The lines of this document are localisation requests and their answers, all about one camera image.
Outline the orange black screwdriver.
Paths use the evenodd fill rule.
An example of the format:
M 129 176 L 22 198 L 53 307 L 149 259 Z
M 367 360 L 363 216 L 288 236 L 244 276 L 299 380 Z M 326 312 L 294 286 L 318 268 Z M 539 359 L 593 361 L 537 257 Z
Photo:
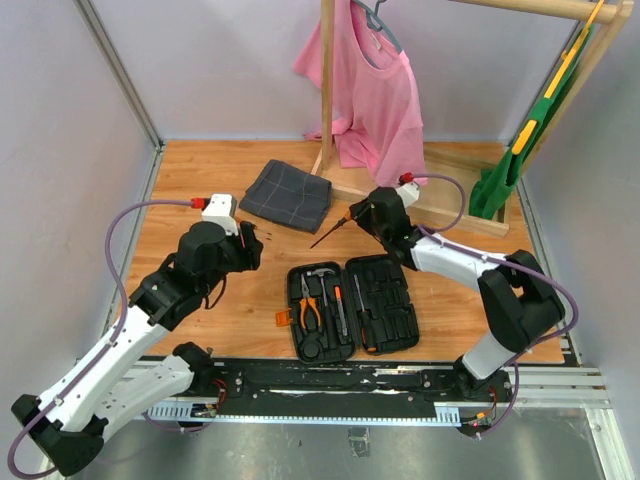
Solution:
M 321 241 L 327 238 L 331 233 L 341 228 L 348 222 L 356 221 L 363 213 L 367 210 L 367 207 L 362 207 L 359 210 L 353 212 L 349 209 L 328 231 L 326 231 L 319 239 L 317 239 L 311 246 L 310 249 L 315 248 Z

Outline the orange handled pliers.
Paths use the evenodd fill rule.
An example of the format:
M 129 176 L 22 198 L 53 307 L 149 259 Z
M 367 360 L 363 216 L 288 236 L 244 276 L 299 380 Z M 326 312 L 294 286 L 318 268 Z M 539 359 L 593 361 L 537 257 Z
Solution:
M 304 331 L 309 330 L 309 323 L 313 324 L 313 330 L 321 329 L 321 315 L 317 307 L 316 299 L 311 295 L 304 274 L 300 275 L 302 298 L 300 300 L 300 325 Z

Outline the claw hammer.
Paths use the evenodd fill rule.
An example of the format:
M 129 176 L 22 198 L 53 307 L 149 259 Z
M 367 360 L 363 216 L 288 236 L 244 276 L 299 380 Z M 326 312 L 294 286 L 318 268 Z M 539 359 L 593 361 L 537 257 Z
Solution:
M 328 302 L 328 295 L 327 295 L 327 290 L 326 290 L 326 284 L 325 284 L 325 276 L 326 275 L 335 275 L 336 272 L 333 269 L 330 268 L 317 268 L 314 270 L 310 270 L 306 272 L 306 275 L 308 277 L 312 277 L 312 276 L 317 276 L 320 279 L 320 284 L 321 284 L 321 288 L 322 288 L 322 297 L 323 297 L 323 301 L 324 301 L 324 305 L 328 306 L 329 302 Z

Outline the orange utility knife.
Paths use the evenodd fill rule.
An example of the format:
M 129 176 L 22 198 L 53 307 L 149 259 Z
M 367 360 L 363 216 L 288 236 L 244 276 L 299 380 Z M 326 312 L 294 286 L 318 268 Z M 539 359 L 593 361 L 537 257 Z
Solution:
M 348 320 L 347 320 L 347 314 L 345 310 L 344 299 L 342 295 L 342 289 L 339 285 L 334 286 L 334 295 L 336 298 L 336 306 L 337 306 L 338 316 L 340 320 L 341 334 L 343 338 L 348 339 L 348 335 L 349 335 Z

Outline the black plastic tool case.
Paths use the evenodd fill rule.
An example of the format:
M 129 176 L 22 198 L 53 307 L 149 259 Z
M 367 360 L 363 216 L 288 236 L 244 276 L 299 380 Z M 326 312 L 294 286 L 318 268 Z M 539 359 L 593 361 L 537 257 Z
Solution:
M 320 279 L 308 277 L 307 271 L 333 269 L 325 284 L 329 305 L 325 306 Z M 300 325 L 302 298 L 300 275 L 304 274 L 311 295 L 316 299 L 321 315 L 321 329 L 304 331 Z M 365 308 L 371 317 L 377 351 L 369 353 L 362 343 L 360 305 L 353 280 L 359 278 Z M 347 314 L 349 335 L 342 337 L 334 286 L 339 285 Z M 345 265 L 333 261 L 292 268 L 286 277 L 287 308 L 276 314 L 276 325 L 288 327 L 298 359 L 307 365 L 341 362 L 361 349 L 368 355 L 383 355 L 408 350 L 419 343 L 420 333 L 415 307 L 410 299 L 408 283 L 402 267 L 387 255 L 352 258 Z

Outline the black handled nut driver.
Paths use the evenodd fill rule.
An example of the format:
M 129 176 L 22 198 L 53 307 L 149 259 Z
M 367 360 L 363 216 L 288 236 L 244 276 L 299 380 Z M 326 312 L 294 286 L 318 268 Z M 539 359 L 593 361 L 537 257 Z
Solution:
M 360 305 L 360 324 L 361 324 L 361 336 L 362 343 L 365 350 L 369 353 L 375 353 L 377 351 L 376 338 L 374 330 L 371 326 L 371 317 L 369 311 L 365 308 L 364 299 L 361 292 L 359 278 L 356 274 L 353 275 L 355 289 L 357 292 L 358 303 Z

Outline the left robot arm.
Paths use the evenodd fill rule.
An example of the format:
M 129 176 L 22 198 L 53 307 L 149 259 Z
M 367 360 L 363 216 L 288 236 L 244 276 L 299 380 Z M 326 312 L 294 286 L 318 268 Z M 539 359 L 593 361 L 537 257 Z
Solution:
M 250 222 L 233 233 L 221 225 L 193 224 L 178 249 L 144 278 L 117 323 L 58 382 L 40 395 L 21 395 L 11 411 L 54 468 L 73 476 L 134 417 L 167 397 L 207 393 L 216 381 L 214 362 L 192 342 L 136 379 L 121 379 L 153 345 L 187 316 L 209 309 L 208 297 L 232 272 L 255 270 L 262 243 Z

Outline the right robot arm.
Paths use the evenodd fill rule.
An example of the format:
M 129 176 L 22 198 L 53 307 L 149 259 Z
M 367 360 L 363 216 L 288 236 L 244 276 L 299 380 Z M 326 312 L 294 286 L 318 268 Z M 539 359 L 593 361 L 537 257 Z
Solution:
M 564 319 L 560 287 L 526 250 L 485 252 L 412 224 L 408 200 L 405 187 L 378 187 L 351 205 L 349 216 L 401 265 L 440 275 L 480 295 L 488 332 L 456 360 L 450 381 L 460 397 L 477 399 L 498 370 L 542 342 Z

